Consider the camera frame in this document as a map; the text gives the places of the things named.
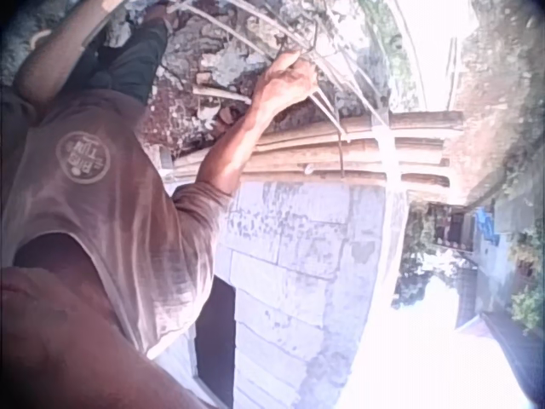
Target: circular logo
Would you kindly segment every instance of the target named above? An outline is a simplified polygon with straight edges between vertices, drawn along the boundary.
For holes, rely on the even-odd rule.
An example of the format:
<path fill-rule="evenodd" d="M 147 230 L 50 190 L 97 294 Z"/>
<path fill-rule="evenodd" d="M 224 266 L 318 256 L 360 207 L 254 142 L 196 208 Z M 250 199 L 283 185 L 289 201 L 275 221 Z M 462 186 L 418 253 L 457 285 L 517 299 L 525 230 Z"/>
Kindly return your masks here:
<path fill-rule="evenodd" d="M 76 183 L 95 183 L 110 169 L 110 151 L 104 142 L 85 132 L 64 135 L 56 153 L 60 167 Z"/>

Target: man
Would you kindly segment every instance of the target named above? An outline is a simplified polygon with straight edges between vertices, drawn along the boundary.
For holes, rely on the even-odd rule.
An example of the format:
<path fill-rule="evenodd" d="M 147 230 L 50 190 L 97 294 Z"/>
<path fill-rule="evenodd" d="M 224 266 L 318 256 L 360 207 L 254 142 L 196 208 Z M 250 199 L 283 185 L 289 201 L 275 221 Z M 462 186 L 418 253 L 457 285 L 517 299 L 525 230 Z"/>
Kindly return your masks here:
<path fill-rule="evenodd" d="M 80 3 L 25 61 L 15 92 L 3 89 L 2 384 L 12 404 L 195 407 L 146 356 L 198 317 L 244 165 L 273 117 L 317 87 L 299 53 L 280 55 L 195 183 L 170 198 L 134 135 L 175 26 L 165 7 L 108 67 L 67 82 L 119 3 Z"/>

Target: blue object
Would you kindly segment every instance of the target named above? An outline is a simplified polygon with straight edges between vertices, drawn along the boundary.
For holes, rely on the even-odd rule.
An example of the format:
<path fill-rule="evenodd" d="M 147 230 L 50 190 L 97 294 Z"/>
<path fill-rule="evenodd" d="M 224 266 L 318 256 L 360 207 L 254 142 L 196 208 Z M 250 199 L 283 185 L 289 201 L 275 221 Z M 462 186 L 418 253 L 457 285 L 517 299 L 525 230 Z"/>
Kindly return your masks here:
<path fill-rule="evenodd" d="M 494 233 L 494 219 L 492 215 L 484 207 L 479 207 L 475 211 L 475 221 L 479 230 L 485 236 L 485 240 L 497 246 L 500 243 L 500 236 Z"/>

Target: bamboo bundle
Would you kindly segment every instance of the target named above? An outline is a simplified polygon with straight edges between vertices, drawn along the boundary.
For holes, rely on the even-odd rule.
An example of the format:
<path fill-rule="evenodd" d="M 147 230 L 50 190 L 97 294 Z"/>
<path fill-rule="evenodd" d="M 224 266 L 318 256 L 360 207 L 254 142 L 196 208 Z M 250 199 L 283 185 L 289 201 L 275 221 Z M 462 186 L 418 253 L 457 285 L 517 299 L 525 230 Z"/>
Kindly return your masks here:
<path fill-rule="evenodd" d="M 372 132 L 369 116 L 346 118 L 341 125 L 347 132 L 350 141 L 373 139 L 376 134 Z M 460 135 L 463 125 L 463 117 L 460 112 L 407 112 L 390 116 L 390 127 L 396 139 L 429 139 L 443 140 Z M 305 126 L 297 130 L 264 135 L 257 143 L 255 152 L 264 153 L 279 149 L 296 147 L 309 147 L 324 143 L 337 143 L 339 135 L 335 126 L 331 123 L 317 123 Z M 175 161 L 175 169 L 189 164 L 200 164 L 209 148 L 190 153 Z"/>
<path fill-rule="evenodd" d="M 402 184 L 408 191 L 422 192 L 433 195 L 434 197 L 447 198 L 450 194 L 448 187 L 441 186 L 435 178 L 430 177 L 423 180 L 421 176 L 406 175 L 402 178 Z M 195 176 L 176 177 L 176 182 L 191 183 L 195 181 Z M 385 186 L 386 175 L 383 173 L 369 172 L 347 172 L 345 177 L 337 172 L 326 171 L 312 175 L 305 175 L 302 172 L 266 172 L 266 173 L 244 173 L 241 181 L 288 181 L 288 182 L 330 182 L 347 183 L 350 185 L 374 185 Z"/>
<path fill-rule="evenodd" d="M 443 147 L 438 144 L 418 144 L 408 141 L 396 143 L 399 161 L 439 164 L 442 159 Z M 357 141 L 342 146 L 345 162 L 375 163 L 380 162 L 380 153 L 376 141 Z M 277 164 L 320 164 L 338 163 L 339 151 L 334 145 L 318 147 L 296 147 L 292 149 L 255 153 L 246 165 L 246 169 L 260 167 L 268 169 Z M 176 165 L 175 174 L 197 174 L 200 162 L 194 164 Z"/>
<path fill-rule="evenodd" d="M 339 161 L 335 162 L 320 162 L 310 164 L 286 163 L 262 165 L 256 162 L 249 162 L 244 168 L 244 173 L 266 173 L 266 172 L 305 172 L 305 169 L 310 166 L 315 172 L 323 171 L 338 171 L 340 169 Z M 199 164 L 192 164 L 187 167 L 178 169 L 174 175 L 176 177 L 195 176 L 198 171 Z M 384 173 L 384 167 L 380 162 L 361 163 L 361 162 L 345 162 L 345 171 L 355 172 L 372 172 Z M 450 168 L 440 164 L 412 164 L 401 162 L 400 170 L 402 174 L 419 174 L 419 175 L 436 175 L 450 177 Z"/>

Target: concrete block wall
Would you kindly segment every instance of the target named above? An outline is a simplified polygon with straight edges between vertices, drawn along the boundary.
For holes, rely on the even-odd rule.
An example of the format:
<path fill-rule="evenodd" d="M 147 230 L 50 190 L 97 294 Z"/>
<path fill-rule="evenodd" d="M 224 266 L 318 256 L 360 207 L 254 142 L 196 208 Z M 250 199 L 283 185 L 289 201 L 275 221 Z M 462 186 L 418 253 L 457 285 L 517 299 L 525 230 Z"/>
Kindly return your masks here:
<path fill-rule="evenodd" d="M 375 285 L 384 189 L 248 182 L 215 273 L 236 288 L 235 408 L 331 408 Z"/>

